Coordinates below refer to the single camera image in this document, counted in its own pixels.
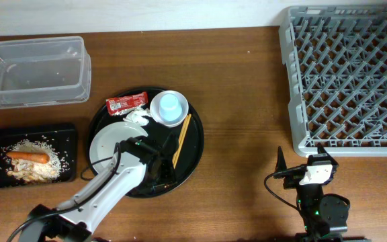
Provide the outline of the red snack wrapper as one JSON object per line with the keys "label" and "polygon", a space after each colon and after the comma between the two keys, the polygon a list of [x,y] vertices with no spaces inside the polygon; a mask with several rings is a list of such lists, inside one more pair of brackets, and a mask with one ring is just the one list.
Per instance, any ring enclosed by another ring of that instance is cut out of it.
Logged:
{"label": "red snack wrapper", "polygon": [[125,95],[122,97],[112,97],[106,99],[107,112],[110,116],[121,116],[142,108],[148,103],[148,95],[145,91],[134,95]]}

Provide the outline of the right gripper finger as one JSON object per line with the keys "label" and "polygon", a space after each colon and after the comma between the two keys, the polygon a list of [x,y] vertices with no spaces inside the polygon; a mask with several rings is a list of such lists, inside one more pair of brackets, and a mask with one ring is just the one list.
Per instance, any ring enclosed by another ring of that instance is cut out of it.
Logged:
{"label": "right gripper finger", "polygon": [[325,150],[325,148],[319,143],[317,144],[317,153],[318,154],[324,154],[324,155],[329,155],[329,153]]}
{"label": "right gripper finger", "polygon": [[275,166],[275,172],[285,171],[287,169],[286,161],[284,159],[284,153],[282,147],[279,146],[277,149],[277,163]]}

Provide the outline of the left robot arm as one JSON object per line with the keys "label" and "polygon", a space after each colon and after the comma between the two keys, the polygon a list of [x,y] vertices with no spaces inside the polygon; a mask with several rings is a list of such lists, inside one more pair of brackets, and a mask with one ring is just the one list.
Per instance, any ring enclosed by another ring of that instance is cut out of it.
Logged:
{"label": "left robot arm", "polygon": [[161,145],[146,136],[116,143],[104,171],[56,208],[42,204],[35,207],[8,239],[92,241],[100,222],[126,194],[154,196],[175,184],[173,155],[178,148],[178,138],[173,134]]}

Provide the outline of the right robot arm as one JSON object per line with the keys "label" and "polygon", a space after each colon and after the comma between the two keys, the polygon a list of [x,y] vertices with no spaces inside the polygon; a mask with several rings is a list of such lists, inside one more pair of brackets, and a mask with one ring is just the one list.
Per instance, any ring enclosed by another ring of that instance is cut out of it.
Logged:
{"label": "right robot arm", "polygon": [[325,194],[323,186],[333,180],[339,164],[317,147],[317,153],[308,157],[307,163],[288,168],[281,148],[277,150],[274,179],[283,179],[285,190],[295,189],[296,205],[304,222],[303,233],[295,235],[296,241],[342,241],[347,232],[350,201],[337,194]]}

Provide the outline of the orange carrot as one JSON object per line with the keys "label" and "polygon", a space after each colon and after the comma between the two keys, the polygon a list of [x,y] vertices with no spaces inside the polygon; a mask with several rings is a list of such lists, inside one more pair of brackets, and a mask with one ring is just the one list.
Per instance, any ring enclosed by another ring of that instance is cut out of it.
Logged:
{"label": "orange carrot", "polygon": [[10,151],[7,156],[12,159],[22,159],[35,163],[46,164],[50,161],[50,157],[46,153],[28,153],[20,151]]}

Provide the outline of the pile of rice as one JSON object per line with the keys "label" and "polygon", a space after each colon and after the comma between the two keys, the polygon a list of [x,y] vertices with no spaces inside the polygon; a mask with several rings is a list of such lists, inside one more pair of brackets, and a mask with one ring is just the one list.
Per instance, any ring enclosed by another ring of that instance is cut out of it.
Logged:
{"label": "pile of rice", "polygon": [[[66,151],[56,150],[56,139],[41,134],[38,140],[21,138],[13,145],[7,145],[0,148],[0,162],[7,165],[7,168],[1,168],[9,177],[18,181],[28,183],[48,183],[55,182],[64,174],[71,171],[68,153]],[[39,153],[50,157],[49,162],[41,164],[36,161],[29,161],[21,158],[8,157],[8,152],[21,153]]]}

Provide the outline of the white plate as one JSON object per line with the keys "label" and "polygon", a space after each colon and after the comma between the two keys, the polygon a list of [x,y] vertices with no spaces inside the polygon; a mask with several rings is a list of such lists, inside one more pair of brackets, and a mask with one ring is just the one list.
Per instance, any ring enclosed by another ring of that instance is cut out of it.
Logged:
{"label": "white plate", "polygon": [[89,146],[89,160],[91,163],[111,157],[114,145],[130,137],[148,136],[147,131],[131,122],[114,122],[102,128]]}

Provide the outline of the white tissue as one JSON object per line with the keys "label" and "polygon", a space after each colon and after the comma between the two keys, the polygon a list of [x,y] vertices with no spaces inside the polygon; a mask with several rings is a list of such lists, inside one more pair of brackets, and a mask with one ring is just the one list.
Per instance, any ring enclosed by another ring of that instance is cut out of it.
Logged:
{"label": "white tissue", "polygon": [[137,107],[127,114],[127,116],[123,118],[123,121],[131,122],[139,126],[146,126],[149,123],[147,117],[151,117],[150,110],[148,108],[143,109],[141,107]]}

